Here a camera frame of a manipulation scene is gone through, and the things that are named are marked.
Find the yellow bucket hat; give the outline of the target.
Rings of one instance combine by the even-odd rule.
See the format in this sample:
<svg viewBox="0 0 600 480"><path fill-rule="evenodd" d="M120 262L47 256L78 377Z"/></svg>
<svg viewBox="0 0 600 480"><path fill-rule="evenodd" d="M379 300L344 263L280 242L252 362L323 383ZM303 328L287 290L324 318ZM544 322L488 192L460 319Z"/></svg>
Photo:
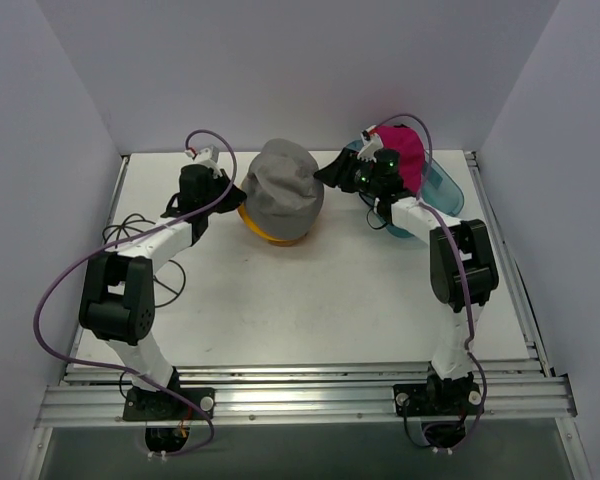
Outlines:
<svg viewBox="0 0 600 480"><path fill-rule="evenodd" d="M238 209L237 212L241 218L241 220L244 222L244 224L246 225L246 227L255 235L257 235L259 238L263 239L264 241L266 241L264 239L265 235L269 235L266 232L264 232L262 229L260 229L255 223L254 221L249 217L249 215L246 212L246 208L244 205L241 205Z"/></svg>

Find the magenta baseball cap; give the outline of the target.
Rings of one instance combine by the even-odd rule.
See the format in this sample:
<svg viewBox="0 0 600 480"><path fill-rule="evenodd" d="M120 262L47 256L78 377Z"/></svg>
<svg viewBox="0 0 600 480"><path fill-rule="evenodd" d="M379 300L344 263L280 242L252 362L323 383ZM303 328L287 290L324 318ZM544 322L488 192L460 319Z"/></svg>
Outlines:
<svg viewBox="0 0 600 480"><path fill-rule="evenodd" d="M417 194L425 166L425 150L418 134L406 126L378 126L376 131L386 149L398 152L398 172L404 187Z"/></svg>

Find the grey bucket hat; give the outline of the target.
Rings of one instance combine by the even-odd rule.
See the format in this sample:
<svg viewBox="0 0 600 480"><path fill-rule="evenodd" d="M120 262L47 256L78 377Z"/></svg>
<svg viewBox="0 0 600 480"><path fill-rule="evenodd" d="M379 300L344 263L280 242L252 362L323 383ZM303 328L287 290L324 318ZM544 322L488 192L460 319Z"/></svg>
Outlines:
<svg viewBox="0 0 600 480"><path fill-rule="evenodd" d="M309 233L321 212L324 185L313 174L319 165L311 153L286 139L268 141L251 161L241 183L242 204L267 234L291 240Z"/></svg>

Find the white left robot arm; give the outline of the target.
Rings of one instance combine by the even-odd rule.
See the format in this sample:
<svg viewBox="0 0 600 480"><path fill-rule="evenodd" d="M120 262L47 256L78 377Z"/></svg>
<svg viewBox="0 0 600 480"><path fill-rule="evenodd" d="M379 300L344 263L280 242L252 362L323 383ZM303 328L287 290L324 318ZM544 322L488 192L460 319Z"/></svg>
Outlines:
<svg viewBox="0 0 600 480"><path fill-rule="evenodd" d="M211 214L234 211L245 199L215 161L195 161L181 168L179 191L156 223L157 232L88 261L79 323L134 371L133 386L148 392L146 408L159 419L180 411L182 395L173 385L176 370L151 333L156 317L154 276L201 239Z"/></svg>

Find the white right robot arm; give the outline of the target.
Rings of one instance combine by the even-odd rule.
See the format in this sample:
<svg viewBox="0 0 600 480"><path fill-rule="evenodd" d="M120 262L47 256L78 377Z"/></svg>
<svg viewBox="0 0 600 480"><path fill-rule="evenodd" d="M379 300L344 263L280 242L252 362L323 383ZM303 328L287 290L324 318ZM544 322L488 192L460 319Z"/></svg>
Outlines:
<svg viewBox="0 0 600 480"><path fill-rule="evenodd" d="M472 344L476 320L499 284L486 224L448 216L418 199L398 169L399 154L381 148L363 158L343 149L314 173L329 188L373 199L373 210L387 224L406 230L429 248L429 278L436 299L448 308L430 361L424 400L435 412L455 406L460 395L473 405L481 390L474 384L477 366Z"/></svg>

